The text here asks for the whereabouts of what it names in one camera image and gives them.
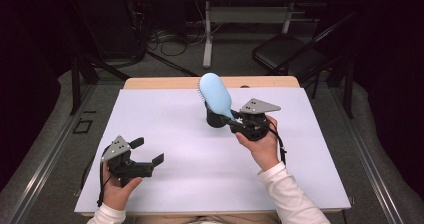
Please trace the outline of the person's left hand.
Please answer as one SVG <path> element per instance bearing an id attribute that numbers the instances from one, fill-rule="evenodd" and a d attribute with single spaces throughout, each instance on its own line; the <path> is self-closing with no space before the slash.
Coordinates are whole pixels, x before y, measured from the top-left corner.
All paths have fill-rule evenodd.
<path id="1" fill-rule="evenodd" d="M 141 177 L 136 177 L 122 187 L 120 181 L 110 174 L 107 163 L 103 164 L 102 174 L 102 203 L 114 210 L 124 211 L 130 195 L 141 184 L 143 179 Z"/>

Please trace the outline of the black folding chair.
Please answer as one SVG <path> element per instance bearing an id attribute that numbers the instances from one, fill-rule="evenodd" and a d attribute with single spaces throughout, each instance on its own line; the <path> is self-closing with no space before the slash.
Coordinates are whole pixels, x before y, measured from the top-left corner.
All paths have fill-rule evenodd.
<path id="1" fill-rule="evenodd" d="M 355 16 L 355 12 L 349 13 L 308 42 L 303 42 L 293 35 L 278 34 L 254 48 L 252 59 L 262 66 L 268 75 L 293 76 L 299 83 L 310 81 L 306 88 L 313 84 L 312 97 L 315 97 L 321 72 L 334 66 L 344 57 L 342 53 L 333 56 L 325 54 L 320 50 L 320 46 Z"/>

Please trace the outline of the white table mat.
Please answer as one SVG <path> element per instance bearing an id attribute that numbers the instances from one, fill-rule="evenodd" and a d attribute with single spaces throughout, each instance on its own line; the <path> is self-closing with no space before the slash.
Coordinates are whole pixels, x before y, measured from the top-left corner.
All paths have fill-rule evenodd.
<path id="1" fill-rule="evenodd" d="M 350 206 L 346 191 L 301 88 L 232 88 L 235 109 L 252 98 L 279 106 L 274 113 L 286 164 L 298 185 L 325 211 Z M 212 128 L 195 89 L 122 90 L 103 137 L 145 142 L 131 153 L 136 162 L 165 160 L 143 180 L 128 204 L 130 215 L 271 211 L 273 202 L 257 176 L 250 152 L 228 127 Z"/>

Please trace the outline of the black floor socket frame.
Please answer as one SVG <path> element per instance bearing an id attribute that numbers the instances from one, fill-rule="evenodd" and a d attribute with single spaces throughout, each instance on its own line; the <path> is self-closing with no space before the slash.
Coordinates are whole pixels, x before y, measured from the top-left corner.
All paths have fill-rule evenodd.
<path id="1" fill-rule="evenodd" d="M 73 129 L 73 134 L 87 134 L 90 131 L 92 124 L 92 120 L 80 118 Z"/>

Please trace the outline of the black mesh pen cup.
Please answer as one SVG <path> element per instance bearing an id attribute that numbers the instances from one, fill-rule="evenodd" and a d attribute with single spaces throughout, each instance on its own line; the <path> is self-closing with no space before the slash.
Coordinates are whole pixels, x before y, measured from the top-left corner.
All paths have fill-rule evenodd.
<path id="1" fill-rule="evenodd" d="M 233 120 L 231 106 L 205 103 L 206 121 L 213 128 L 221 128 Z"/>

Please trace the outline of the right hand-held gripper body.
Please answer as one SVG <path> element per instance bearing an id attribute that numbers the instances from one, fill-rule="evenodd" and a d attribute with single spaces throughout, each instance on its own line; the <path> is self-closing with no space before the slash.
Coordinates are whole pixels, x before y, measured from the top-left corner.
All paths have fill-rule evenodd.
<path id="1" fill-rule="evenodd" d="M 234 117 L 234 120 L 239 124 L 229 125 L 230 130 L 232 133 L 242 133 L 250 141 L 258 141 L 269 131 L 270 121 L 266 114 L 280 110 L 280 106 L 252 98 L 238 111 L 241 117 Z"/>

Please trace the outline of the metal floor rail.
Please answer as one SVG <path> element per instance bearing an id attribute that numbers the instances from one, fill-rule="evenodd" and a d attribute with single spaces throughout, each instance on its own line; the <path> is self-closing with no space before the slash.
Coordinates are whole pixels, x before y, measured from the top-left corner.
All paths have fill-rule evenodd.
<path id="1" fill-rule="evenodd" d="M 337 88 L 329 89 L 333 100 L 337 106 L 338 113 L 341 116 L 347 132 L 351 136 L 353 146 L 357 152 L 357 156 L 370 182 L 373 192 L 380 204 L 380 207 L 388 221 L 388 224 L 405 224 L 398 208 L 394 203 L 392 195 L 389 193 L 388 187 L 360 134 L 358 127 L 353 119 L 346 113 L 343 105 L 343 97 Z"/>
<path id="2" fill-rule="evenodd" d="M 0 224 L 85 224 L 74 211 L 97 148 L 95 86 L 85 89 L 74 115 L 64 98 L 17 173 L 0 194 Z M 87 134 L 73 134 L 78 120 L 92 120 Z"/>

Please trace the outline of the black metal stand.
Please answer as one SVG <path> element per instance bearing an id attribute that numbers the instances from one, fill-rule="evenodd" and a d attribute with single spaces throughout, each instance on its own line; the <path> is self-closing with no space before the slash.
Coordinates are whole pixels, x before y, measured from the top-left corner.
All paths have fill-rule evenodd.
<path id="1" fill-rule="evenodd" d="M 72 83 L 72 109 L 70 114 L 74 115 L 82 103 L 80 77 L 89 84 L 95 85 L 99 82 L 100 78 L 95 71 L 99 67 L 110 74 L 126 81 L 130 78 L 129 75 L 124 74 L 118 69 L 107 64 L 100 58 L 97 58 L 88 53 L 77 54 L 71 61 L 71 83 Z"/>
<path id="2" fill-rule="evenodd" d="M 354 81 L 354 62 L 351 57 L 343 57 L 333 67 L 331 74 L 327 79 L 329 87 L 339 87 L 343 85 L 343 109 L 349 118 L 353 118 L 352 113 L 352 94 Z"/>

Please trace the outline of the white-legged desk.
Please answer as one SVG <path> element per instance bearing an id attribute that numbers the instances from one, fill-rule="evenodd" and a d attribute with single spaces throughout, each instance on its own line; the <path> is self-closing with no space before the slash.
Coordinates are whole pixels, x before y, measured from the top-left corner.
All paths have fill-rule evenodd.
<path id="1" fill-rule="evenodd" d="M 283 32 L 288 31 L 293 14 L 294 3 L 289 2 L 277 7 L 217 7 L 210 1 L 205 2 L 205 49 L 203 67 L 210 68 L 212 64 L 212 31 L 211 23 L 283 23 Z"/>

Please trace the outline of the person's lap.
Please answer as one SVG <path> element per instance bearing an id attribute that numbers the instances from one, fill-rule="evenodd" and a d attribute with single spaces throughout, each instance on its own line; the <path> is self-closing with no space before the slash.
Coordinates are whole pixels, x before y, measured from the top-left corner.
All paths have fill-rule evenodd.
<path id="1" fill-rule="evenodd" d="M 178 215 L 178 216 L 142 216 L 134 224 L 281 224 L 276 213 L 270 214 L 232 214 L 232 215 Z"/>

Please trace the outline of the light blue hairbrush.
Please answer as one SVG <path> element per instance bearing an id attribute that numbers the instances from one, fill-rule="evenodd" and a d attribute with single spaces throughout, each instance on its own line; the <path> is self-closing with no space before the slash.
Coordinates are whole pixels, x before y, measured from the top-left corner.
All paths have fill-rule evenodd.
<path id="1" fill-rule="evenodd" d="M 212 112 L 234 120 L 231 112 L 231 96 L 218 75 L 215 73 L 204 74 L 199 80 L 199 91 Z"/>

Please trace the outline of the person's right hand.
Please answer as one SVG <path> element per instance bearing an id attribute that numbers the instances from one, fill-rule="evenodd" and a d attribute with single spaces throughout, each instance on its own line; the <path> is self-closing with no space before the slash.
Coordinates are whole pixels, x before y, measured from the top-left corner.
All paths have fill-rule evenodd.
<path id="1" fill-rule="evenodd" d="M 254 161 L 263 172 L 279 163 L 277 137 L 273 134 L 273 131 L 277 129 L 277 121 L 271 116 L 268 116 L 267 119 L 270 121 L 270 131 L 258 141 L 250 141 L 239 132 L 235 134 L 238 142 L 250 151 Z"/>

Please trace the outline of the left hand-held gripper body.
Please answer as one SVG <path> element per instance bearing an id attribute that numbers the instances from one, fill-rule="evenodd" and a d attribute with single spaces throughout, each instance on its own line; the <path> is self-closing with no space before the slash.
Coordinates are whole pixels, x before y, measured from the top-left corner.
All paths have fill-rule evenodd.
<path id="1" fill-rule="evenodd" d="M 124 187 L 136 177 L 151 177 L 154 166 L 152 162 L 136 162 L 131 159 L 130 142 L 118 135 L 107 146 L 102 154 L 101 162 L 107 162 L 109 172 L 117 178 Z"/>

